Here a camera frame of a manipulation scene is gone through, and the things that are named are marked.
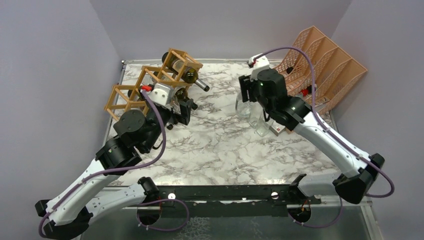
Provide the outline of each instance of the wine bottle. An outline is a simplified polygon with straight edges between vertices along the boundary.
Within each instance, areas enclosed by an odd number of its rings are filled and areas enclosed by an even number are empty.
[[[176,91],[175,96],[179,101],[187,102],[188,100],[190,100],[189,93],[183,87]],[[196,110],[196,109],[198,109],[198,107],[199,106],[196,103],[193,102],[193,105],[191,106],[191,108],[193,110]]]
[[[165,62],[165,59],[168,56],[168,52],[165,52],[162,56],[162,63]],[[210,87],[204,83],[202,80],[199,79],[198,72],[192,68],[191,66],[187,66],[185,69],[183,69],[184,61],[179,59],[178,57],[172,55],[171,59],[167,63],[167,67],[174,73],[179,74],[181,71],[184,71],[182,73],[181,79],[188,83],[188,84],[196,84],[199,86],[203,91],[207,92],[209,91]]]

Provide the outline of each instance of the metal bar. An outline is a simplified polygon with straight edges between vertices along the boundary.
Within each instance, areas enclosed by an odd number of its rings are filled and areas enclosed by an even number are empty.
[[[383,235],[374,217],[373,209],[370,206],[361,206],[361,210],[371,240],[383,240]]]
[[[243,63],[245,64],[248,58],[196,58],[196,61],[201,64],[226,64],[226,63]],[[279,64],[283,59],[269,59],[271,64]],[[146,59],[146,60],[125,60],[125,64],[162,64],[161,59]]]
[[[119,77],[119,81],[118,81],[118,84],[119,85],[122,84],[122,81],[123,81],[124,75],[125,75],[125,69],[127,68],[127,64],[125,63],[125,61],[122,61],[122,63],[123,63],[122,70],[120,72],[120,77]],[[117,101],[118,101],[118,95],[115,96],[115,99],[113,101],[113,104],[114,105],[117,104]],[[106,127],[106,133],[104,134],[102,145],[105,145],[106,140],[108,139],[109,131],[111,130],[111,126],[112,126],[112,116],[110,115],[109,116],[109,120],[108,120],[108,124],[107,124],[107,127]]]
[[[252,201],[239,203],[223,203],[212,201],[207,203],[197,203],[186,201],[190,217],[197,218],[230,218],[230,217],[257,217],[273,216],[287,217],[286,205],[273,205],[271,201]],[[185,215],[186,209],[179,203],[172,203],[170,206],[161,206],[161,218],[181,218]],[[140,215],[151,214],[151,209],[137,209]]]
[[[326,208],[326,207],[338,207],[340,206],[340,198],[339,196],[322,196],[320,198],[321,203],[313,205],[316,208]],[[343,200],[343,207],[360,207],[360,206],[371,206],[373,203],[371,202],[371,198],[364,197],[362,201],[358,204],[352,204]],[[298,204],[288,204],[287,208],[296,208],[300,207]]]
[[[265,184],[265,185],[158,185],[159,197],[167,199],[170,194],[182,201],[189,202],[241,202],[246,201],[270,201],[274,205],[302,204],[304,199],[288,197],[289,184]],[[123,187],[105,187],[103,193],[119,191]],[[311,197],[311,204],[319,204],[320,200]]]

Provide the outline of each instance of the small box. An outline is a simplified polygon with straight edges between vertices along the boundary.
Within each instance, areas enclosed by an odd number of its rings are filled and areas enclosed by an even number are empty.
[[[280,133],[285,129],[286,127],[277,123],[276,121],[274,121],[270,126],[269,126],[269,130],[275,135],[275,136],[279,136]]]
[[[171,102],[173,91],[173,87],[163,83],[157,83],[148,96],[154,103],[166,106]]]

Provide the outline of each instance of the cable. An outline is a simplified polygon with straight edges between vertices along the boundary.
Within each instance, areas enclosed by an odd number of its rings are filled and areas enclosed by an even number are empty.
[[[143,95],[144,99],[147,101],[147,103],[149,104],[149,106],[153,109],[154,114],[156,115],[156,118],[159,122],[159,126],[160,126],[160,130],[162,131],[162,148],[160,149],[159,154],[151,161],[144,163],[144,164],[140,164],[137,166],[127,166],[127,167],[119,167],[119,168],[114,168],[114,169],[107,169],[107,170],[103,170],[103,171],[98,171],[95,172],[93,174],[88,175],[87,177],[83,178],[81,180],[80,183],[77,183],[75,186],[73,186],[59,201],[57,201],[57,203],[55,205],[53,205],[53,207],[51,208],[51,211],[46,212],[45,215],[42,217],[39,225],[38,225],[38,234],[42,237],[42,238],[47,238],[47,236],[43,233],[43,224],[44,222],[47,220],[47,218],[50,216],[50,214],[52,214],[52,212],[56,211],[56,209],[72,194],[74,193],[80,186],[82,186],[83,184],[85,184],[88,180],[97,177],[99,175],[103,175],[103,174],[110,174],[110,173],[115,173],[115,172],[121,172],[121,171],[129,171],[129,170],[135,170],[135,169],[141,169],[141,168],[145,168],[147,166],[150,166],[154,163],[156,163],[164,154],[165,152],[165,147],[167,145],[167,136],[165,134],[165,125],[164,125],[164,121],[161,118],[161,115],[159,114],[158,108],[155,106],[155,104],[153,103],[153,101],[149,98],[149,96],[147,95],[146,91],[142,91],[141,94]]]
[[[309,65],[309,69],[310,69],[310,75],[312,78],[312,86],[315,86],[315,73],[314,73],[314,66],[311,62],[311,59],[309,59],[309,57],[306,55],[305,52],[303,52],[301,49],[297,48],[297,47],[293,47],[293,46],[285,46],[285,47],[279,47],[279,48],[274,48],[271,49],[269,51],[266,51],[264,53],[259,54],[258,56],[253,58],[253,64],[256,63],[256,59],[261,58],[269,53],[278,51],[278,50],[283,50],[283,49],[291,49],[291,50],[295,50],[297,52],[299,52],[300,54],[303,55],[303,57],[306,59],[308,65]],[[370,165],[374,170],[376,170],[379,174],[381,174],[388,182],[388,184],[390,184],[390,191],[386,194],[381,194],[381,195],[376,195],[376,194],[365,194],[365,196],[367,197],[371,197],[371,198],[386,198],[390,195],[393,194],[393,192],[395,192],[395,184],[393,183],[393,181],[389,178],[389,176],[387,176],[380,168],[378,168],[374,163],[370,162],[369,160],[365,159],[363,156],[361,156],[359,153],[357,153],[356,151],[354,151],[352,148],[350,148],[344,141],[342,141],[340,138],[337,137],[336,134],[334,134],[329,128],[326,127],[326,125],[320,120],[320,117],[318,115],[318,113],[315,111],[315,87],[312,87],[312,114],[315,117],[316,121],[318,122],[318,124],[322,127],[322,129],[324,129],[324,131],[326,133],[328,133],[334,140],[336,140],[336,142],[338,142],[340,145],[342,145],[348,152],[350,152],[351,154],[353,154],[356,158],[360,159],[362,162],[366,163],[367,165]]]
[[[187,215],[186,215],[186,217],[185,217],[185,221],[180,225],[180,226],[178,226],[178,227],[174,227],[174,228],[170,228],[170,229],[164,229],[164,228],[159,228],[159,227],[154,227],[154,226],[150,226],[150,225],[144,225],[141,221],[140,221],[140,218],[139,218],[139,214],[137,213],[136,214],[136,217],[137,217],[137,221],[138,221],[138,226],[143,226],[143,227],[146,227],[146,229],[148,230],[148,229],[153,229],[153,230],[157,230],[157,231],[161,231],[161,232],[173,232],[173,231],[177,231],[177,230],[180,230],[180,229],[182,229],[185,225],[187,225],[187,223],[189,222],[189,220],[190,220],[190,212],[189,212],[189,207],[187,207],[187,205],[183,202],[183,201],[181,201],[181,200],[179,200],[179,199],[160,199],[160,200],[156,200],[156,201],[151,201],[151,202],[146,202],[146,203],[141,203],[141,204],[138,204],[137,206],[147,206],[147,205],[151,205],[151,204],[157,204],[157,203],[162,203],[162,202],[169,202],[169,201],[175,201],[175,202],[178,202],[178,203],[180,203],[180,204],[182,204],[183,206],[184,206],[184,208],[185,208],[185,212],[187,213]]]
[[[311,229],[323,229],[323,228],[330,227],[331,225],[333,225],[333,224],[337,223],[337,221],[340,219],[340,216],[342,216],[342,212],[343,212],[343,200],[342,200],[342,198],[340,197],[340,211],[338,211],[338,214],[337,214],[337,216],[334,218],[334,220],[333,220],[333,221],[331,221],[331,222],[329,222],[329,223],[327,223],[327,224],[324,224],[324,225],[308,225],[308,224],[305,224],[304,222],[296,221],[296,220],[292,217],[292,215],[290,215],[290,214],[289,214],[289,216],[290,216],[290,218],[291,218],[291,219],[293,219],[293,222],[294,222],[294,223],[296,223],[296,224],[298,224],[298,225],[300,225],[300,226],[302,226],[302,227],[311,228]]]

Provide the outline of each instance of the clear plastic container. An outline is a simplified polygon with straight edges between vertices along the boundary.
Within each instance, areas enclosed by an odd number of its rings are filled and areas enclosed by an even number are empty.
[[[256,127],[258,126],[259,118],[261,118],[261,116],[262,118],[264,116],[264,110],[262,106],[259,104],[259,102],[253,103],[250,109],[249,119],[247,122],[250,124],[250,126],[252,126],[252,128],[256,129]]]
[[[265,135],[267,135],[271,131],[270,126],[271,126],[271,124],[273,124],[273,122],[274,122],[273,119],[270,119],[269,121],[265,121],[264,115],[262,114],[262,116],[257,121],[256,133],[259,136],[264,137]]]
[[[243,102],[242,93],[237,94],[237,99],[235,100],[235,112],[240,118],[247,119],[251,113],[252,103],[247,101]]]

